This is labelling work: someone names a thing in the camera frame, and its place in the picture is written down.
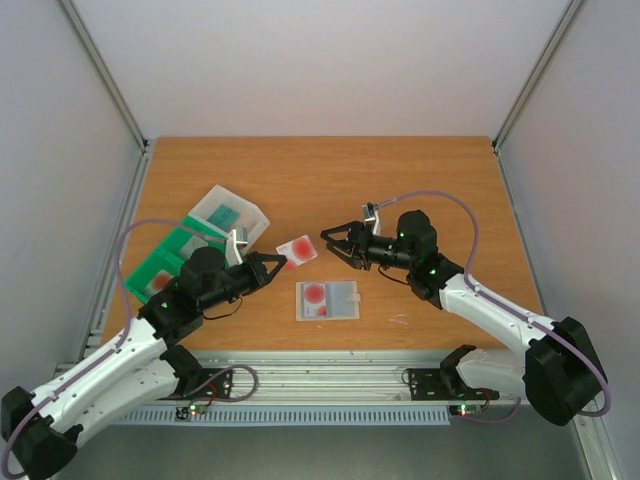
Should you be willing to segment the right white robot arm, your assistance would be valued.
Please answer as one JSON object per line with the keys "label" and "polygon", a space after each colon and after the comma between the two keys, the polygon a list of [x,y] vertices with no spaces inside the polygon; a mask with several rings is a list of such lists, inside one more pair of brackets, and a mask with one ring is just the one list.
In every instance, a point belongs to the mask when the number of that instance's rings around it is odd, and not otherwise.
{"label": "right white robot arm", "polygon": [[537,315],[475,281],[468,270],[440,253],[437,232],[420,210],[403,213],[395,237],[377,230],[378,220],[352,221],[321,233],[328,251],[356,270],[405,271],[413,294],[479,327],[507,347],[491,355],[473,345],[450,353],[439,366],[451,399],[472,389],[509,393],[527,401],[545,420],[566,425],[590,415],[588,404],[604,397],[599,415],[611,407],[611,391],[586,328],[576,319]]}

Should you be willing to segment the beige card holder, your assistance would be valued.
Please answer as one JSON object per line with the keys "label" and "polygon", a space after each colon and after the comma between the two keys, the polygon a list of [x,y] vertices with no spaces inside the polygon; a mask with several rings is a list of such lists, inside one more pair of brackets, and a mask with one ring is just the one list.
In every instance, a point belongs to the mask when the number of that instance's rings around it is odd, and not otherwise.
{"label": "beige card holder", "polygon": [[361,295],[355,281],[297,282],[295,293],[297,321],[360,318]]}

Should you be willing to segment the white red dot card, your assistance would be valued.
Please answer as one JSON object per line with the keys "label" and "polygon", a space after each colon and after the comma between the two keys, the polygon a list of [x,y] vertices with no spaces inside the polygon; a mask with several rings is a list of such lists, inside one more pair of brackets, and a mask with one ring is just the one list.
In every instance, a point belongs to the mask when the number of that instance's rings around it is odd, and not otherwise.
{"label": "white red dot card", "polygon": [[318,252],[308,235],[302,235],[279,245],[276,252],[286,257],[285,268],[288,270],[295,269],[318,256]]}

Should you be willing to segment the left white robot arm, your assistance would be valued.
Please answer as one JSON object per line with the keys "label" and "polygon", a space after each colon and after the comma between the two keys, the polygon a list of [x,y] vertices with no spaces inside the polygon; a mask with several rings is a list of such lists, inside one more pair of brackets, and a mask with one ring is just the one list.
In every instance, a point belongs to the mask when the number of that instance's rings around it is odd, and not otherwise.
{"label": "left white robot arm", "polygon": [[109,342],[48,383],[4,395],[3,476],[48,479],[92,436],[137,407],[191,399],[208,388],[182,340],[203,325],[207,310],[265,287],[286,263],[283,255],[252,252],[227,266],[220,250],[195,250]]}

